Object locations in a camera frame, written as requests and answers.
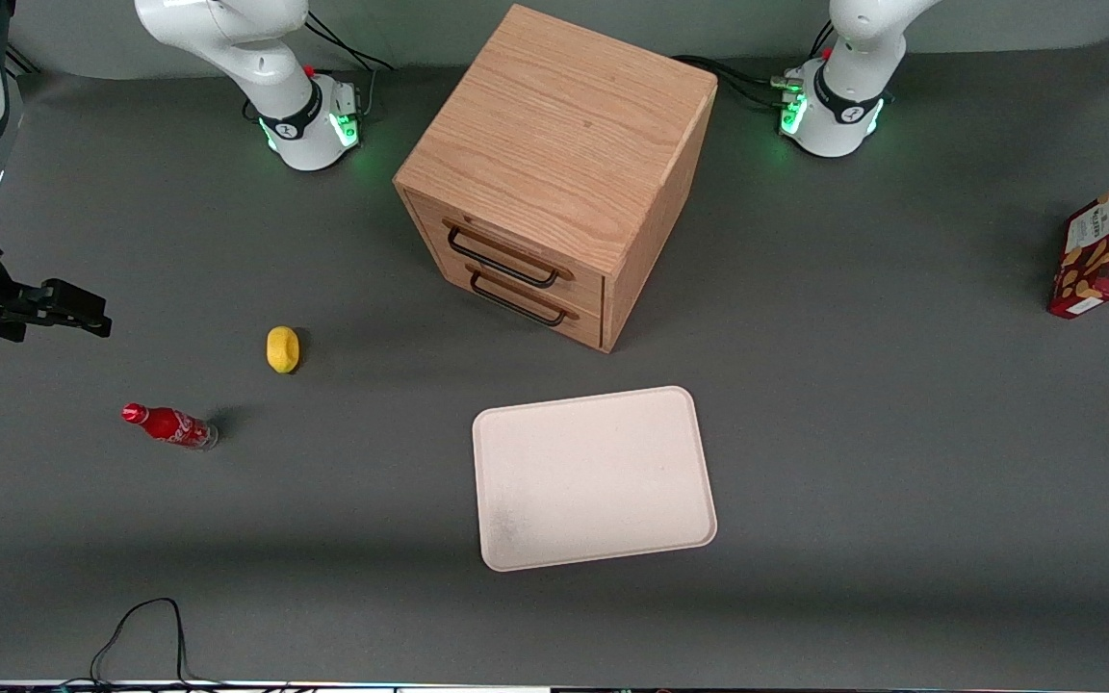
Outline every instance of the wooden cabinet top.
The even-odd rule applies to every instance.
[[[612,275],[716,84],[512,4],[396,181]]]

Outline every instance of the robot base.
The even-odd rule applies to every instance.
[[[787,78],[804,80],[803,84],[813,82],[815,71],[824,63],[823,59],[814,58],[804,64],[786,70]],[[862,113],[857,122],[843,124],[836,122],[833,111],[824,105],[815,95],[814,89],[804,89],[793,98],[782,111],[782,123],[777,131],[798,146],[817,156],[844,156],[858,149],[864,137],[875,131],[879,110],[884,109],[884,100],[871,114]]]
[[[260,126],[267,135],[267,145],[292,170],[316,172],[339,161],[339,157],[357,145],[358,118],[357,96],[353,84],[336,82],[328,75],[315,75],[312,82],[322,92],[322,110],[305,129],[298,140],[283,140],[274,136],[264,122]]]

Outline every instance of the red cardboard box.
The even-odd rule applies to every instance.
[[[1109,302],[1109,193],[1069,218],[1051,315],[1072,319]]]

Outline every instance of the gray wall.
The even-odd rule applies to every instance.
[[[527,0],[533,9],[660,53],[709,57],[805,52],[828,0]],[[468,64],[510,0],[311,0],[362,51],[406,64]],[[1109,40],[1109,0],[944,0],[908,32],[915,52],[1077,48]],[[11,38],[48,70],[135,79],[215,74],[157,44],[132,0],[19,0]],[[304,62],[350,62],[309,32],[286,41]]]

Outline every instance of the bottle label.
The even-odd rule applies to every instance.
[[[208,427],[202,420],[193,419],[183,412],[173,412],[177,417],[177,429],[166,442],[185,445],[186,448],[199,448],[208,439]]]

